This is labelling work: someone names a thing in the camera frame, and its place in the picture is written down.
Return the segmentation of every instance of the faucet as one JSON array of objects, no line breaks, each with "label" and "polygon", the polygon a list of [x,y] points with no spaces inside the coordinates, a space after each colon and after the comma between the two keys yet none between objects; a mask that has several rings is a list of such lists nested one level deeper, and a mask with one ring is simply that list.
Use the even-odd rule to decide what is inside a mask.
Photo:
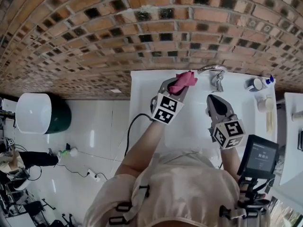
[{"label": "faucet", "polygon": [[220,70],[212,79],[211,84],[217,88],[217,92],[223,92],[221,81],[223,80],[224,73],[227,72],[227,68],[220,64],[213,64],[201,67],[198,70],[198,74],[201,74],[208,70]]}]

